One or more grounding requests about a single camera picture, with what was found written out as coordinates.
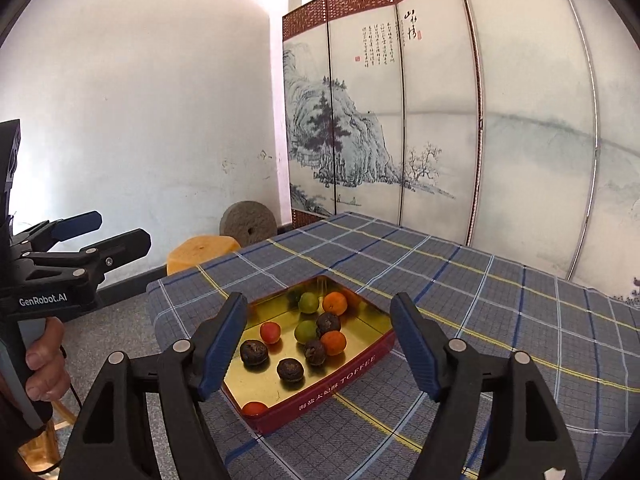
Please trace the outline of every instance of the dark brown nut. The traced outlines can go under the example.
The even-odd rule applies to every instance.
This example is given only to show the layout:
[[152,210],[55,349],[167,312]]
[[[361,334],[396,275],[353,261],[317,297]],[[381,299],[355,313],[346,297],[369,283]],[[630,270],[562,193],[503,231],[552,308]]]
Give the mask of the dark brown nut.
[[305,376],[305,368],[302,363],[291,357],[280,361],[276,371],[280,378],[286,383],[297,383]]
[[318,319],[316,319],[316,333],[318,334],[318,338],[321,338],[327,332],[332,332],[333,330],[337,330],[340,332],[342,325],[340,324],[340,318],[335,314],[331,314],[330,312],[325,312],[324,314],[320,314]]
[[247,366],[262,364],[269,357],[269,349],[262,341],[248,339],[240,345],[240,358]]
[[310,365],[321,366],[326,359],[326,350],[324,349],[324,345],[319,342],[318,339],[309,341],[305,344],[305,358],[306,362]]

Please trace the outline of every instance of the green lime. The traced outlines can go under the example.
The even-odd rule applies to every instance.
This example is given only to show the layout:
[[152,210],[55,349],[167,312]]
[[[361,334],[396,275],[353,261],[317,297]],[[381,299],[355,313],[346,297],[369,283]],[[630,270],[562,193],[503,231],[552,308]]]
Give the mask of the green lime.
[[298,302],[298,308],[300,312],[304,314],[313,314],[318,307],[320,306],[320,300],[318,297],[312,292],[305,292],[302,296],[300,296],[300,301]]
[[316,322],[310,319],[301,321],[298,323],[293,335],[296,337],[296,341],[302,344],[313,341],[313,339],[318,339],[316,335]]

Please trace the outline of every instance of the plaid tablecloth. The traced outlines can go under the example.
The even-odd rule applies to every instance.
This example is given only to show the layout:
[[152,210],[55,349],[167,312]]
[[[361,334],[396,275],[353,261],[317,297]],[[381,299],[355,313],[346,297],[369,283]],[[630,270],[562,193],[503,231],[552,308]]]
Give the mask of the plaid tablecloth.
[[[249,301],[326,274],[388,312],[407,292],[448,336],[478,351],[529,352],[562,411],[586,479],[598,479],[640,418],[640,311],[554,276],[354,213],[341,214],[151,283],[158,343],[191,336],[230,292]],[[437,405],[399,346],[273,434],[253,432],[220,392],[203,406],[235,479],[407,478]],[[483,394],[466,476],[476,478],[491,397]]]

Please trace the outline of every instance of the red tomato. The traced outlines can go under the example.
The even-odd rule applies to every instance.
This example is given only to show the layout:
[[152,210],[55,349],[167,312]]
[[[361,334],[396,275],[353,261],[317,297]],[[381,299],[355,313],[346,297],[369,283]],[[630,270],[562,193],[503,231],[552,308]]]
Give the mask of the red tomato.
[[253,401],[248,402],[242,407],[242,413],[248,416],[260,415],[267,411],[267,405],[261,402]]
[[267,321],[260,326],[260,337],[267,343],[272,345],[280,339],[280,325],[273,321]]

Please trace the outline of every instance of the finger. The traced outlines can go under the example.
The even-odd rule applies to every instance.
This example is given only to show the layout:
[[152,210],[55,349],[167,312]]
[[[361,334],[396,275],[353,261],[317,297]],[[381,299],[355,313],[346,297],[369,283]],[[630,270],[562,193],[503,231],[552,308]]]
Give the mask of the finger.
[[57,317],[47,317],[42,337],[27,348],[27,366],[39,370],[60,353],[60,345],[65,335],[65,326]]
[[31,400],[41,400],[42,396],[52,389],[65,374],[65,359],[58,354],[34,373],[25,384],[25,390]]
[[65,371],[56,385],[42,396],[42,400],[46,400],[47,402],[60,400],[62,396],[66,394],[66,391],[69,389],[70,385],[71,377],[69,377],[69,374]]

